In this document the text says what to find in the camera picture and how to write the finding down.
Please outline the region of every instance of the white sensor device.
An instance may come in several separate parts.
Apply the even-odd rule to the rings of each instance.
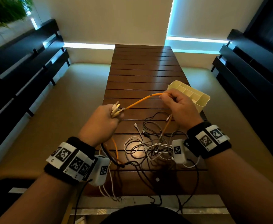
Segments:
[[[95,155],[98,158],[97,163],[95,164],[88,180],[93,179],[90,182],[93,186],[101,186],[106,181],[108,166],[109,166],[109,158],[104,157],[102,155]]]
[[[184,139],[178,139],[172,141],[173,153],[174,153],[174,161],[177,164],[186,164],[186,148],[183,144]]]

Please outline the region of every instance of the person's left hand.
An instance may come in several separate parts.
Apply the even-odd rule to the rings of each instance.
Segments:
[[[124,117],[122,113],[112,119],[110,116],[112,106],[112,104],[99,106],[94,111],[78,134],[81,141],[96,147],[112,137]]]

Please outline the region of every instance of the green plant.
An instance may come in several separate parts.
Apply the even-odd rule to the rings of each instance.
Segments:
[[[8,23],[24,20],[26,12],[32,10],[32,5],[32,0],[0,0],[0,27],[8,27]]]

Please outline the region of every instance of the yellow organizer box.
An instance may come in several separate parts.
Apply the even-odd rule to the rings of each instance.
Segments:
[[[201,91],[198,91],[178,80],[172,82],[168,86],[168,90],[170,89],[177,89],[183,94],[187,95],[194,102],[194,105],[196,106],[199,113],[203,110],[207,102],[210,100],[210,97],[207,94],[204,94]]]

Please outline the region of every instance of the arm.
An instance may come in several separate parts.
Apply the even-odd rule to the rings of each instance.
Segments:
[[[96,147],[111,138],[123,114],[110,117],[112,105],[98,107],[79,132],[79,139]],[[43,173],[0,217],[0,224],[61,223],[74,186]]]
[[[189,130],[203,120],[190,98],[168,90],[160,98],[172,110],[178,124]],[[205,163],[234,220],[239,223],[273,223],[273,183],[228,149]]]

